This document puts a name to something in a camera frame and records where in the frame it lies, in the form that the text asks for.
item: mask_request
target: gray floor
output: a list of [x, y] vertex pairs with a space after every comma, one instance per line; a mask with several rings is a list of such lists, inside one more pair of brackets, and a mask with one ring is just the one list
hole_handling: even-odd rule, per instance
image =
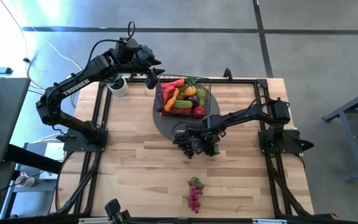
[[[135, 20], [145, 28], [256, 29], [252, 0], [130, 0], [130, 1], [5, 1], [22, 26], [126, 27]], [[259, 0], [265, 29], [358, 30], [358, 1]], [[30, 75], [43, 87], [63, 80], [77, 68], [60, 58], [40, 36], [67, 57], [84, 65], [99, 39], [116, 38], [107, 32], [26, 32]], [[154, 50], [167, 73], [217, 77], [229, 67], [236, 77], [266, 77], [258, 34], [137, 33], [136, 40]], [[339, 121], [325, 124], [322, 115], [358, 95], [358, 35], [266, 35], [274, 77], [285, 79], [294, 122], [304, 139], [314, 142], [305, 153], [306, 174], [316, 213], [336, 213], [358, 221], [358, 181], [342, 176], [356, 170]], [[101, 45], [95, 53], [111, 45]], [[24, 43], [15, 23], [0, 4], [0, 64], [24, 76]], [[52, 134], [41, 124], [34, 104], [25, 100], [12, 142], [22, 144]], [[67, 100], [63, 110], [73, 113]], [[49, 206], [48, 195], [21, 195], [14, 211], [39, 215]], [[29, 205], [28, 198], [45, 203]]]

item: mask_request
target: white cup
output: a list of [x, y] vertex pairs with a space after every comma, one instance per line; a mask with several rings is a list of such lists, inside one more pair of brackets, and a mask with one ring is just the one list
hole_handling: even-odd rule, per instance
[[32, 187], [35, 183], [34, 177], [29, 177], [25, 172], [20, 173], [20, 176], [16, 179], [16, 187]]

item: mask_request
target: small white pot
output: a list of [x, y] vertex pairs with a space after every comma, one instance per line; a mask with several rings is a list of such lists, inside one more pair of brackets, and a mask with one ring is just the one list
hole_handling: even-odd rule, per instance
[[123, 97], [128, 94], [128, 91], [129, 91], [128, 84], [125, 81], [125, 78], [122, 78], [122, 79], [124, 80], [124, 86], [121, 89], [115, 90], [115, 89], [111, 88], [110, 86], [108, 86], [111, 93], [116, 97]]

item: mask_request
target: wooden table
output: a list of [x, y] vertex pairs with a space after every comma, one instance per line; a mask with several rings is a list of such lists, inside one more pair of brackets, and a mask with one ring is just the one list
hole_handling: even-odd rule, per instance
[[[268, 79], [268, 86], [271, 98], [288, 100], [283, 79]], [[92, 119], [97, 89], [98, 84], [92, 83], [81, 90], [75, 111], [77, 118]], [[104, 88], [101, 102], [106, 91]], [[148, 90], [144, 83], [130, 83], [127, 96], [112, 97], [108, 145], [102, 153], [92, 216], [106, 216], [105, 204], [117, 198], [122, 210], [128, 209], [133, 217], [273, 217], [265, 158], [257, 139], [259, 122], [228, 128], [227, 136], [219, 143], [219, 155], [200, 154], [189, 160], [154, 126], [154, 91]], [[212, 93], [221, 114], [244, 109], [255, 99], [250, 84], [213, 84]], [[286, 128], [292, 127], [291, 121]], [[78, 185], [83, 158], [83, 152], [75, 152], [63, 168], [58, 190], [60, 206]], [[313, 213], [300, 159], [283, 154], [283, 165], [288, 187], [302, 206]], [[189, 188], [186, 181], [193, 176], [206, 186], [200, 198], [199, 214], [192, 212], [186, 201]], [[279, 200], [280, 208], [285, 211], [282, 194]]]

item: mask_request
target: wire basket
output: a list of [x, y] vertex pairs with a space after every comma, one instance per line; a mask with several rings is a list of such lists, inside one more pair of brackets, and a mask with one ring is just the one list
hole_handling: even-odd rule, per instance
[[211, 102], [211, 80], [209, 78], [195, 77], [197, 82], [195, 87], [197, 89], [202, 88], [206, 92], [206, 98], [204, 101], [204, 110], [205, 114], [193, 114], [193, 113], [179, 113], [179, 112], [168, 112], [163, 110], [163, 98], [162, 98], [162, 89], [161, 83], [174, 82], [181, 78], [188, 78], [184, 75], [165, 75], [161, 74], [158, 76], [158, 83], [155, 86], [155, 98], [154, 98], [154, 110], [160, 112], [161, 116], [176, 116], [184, 118], [195, 118], [202, 119], [209, 114], [210, 102]]

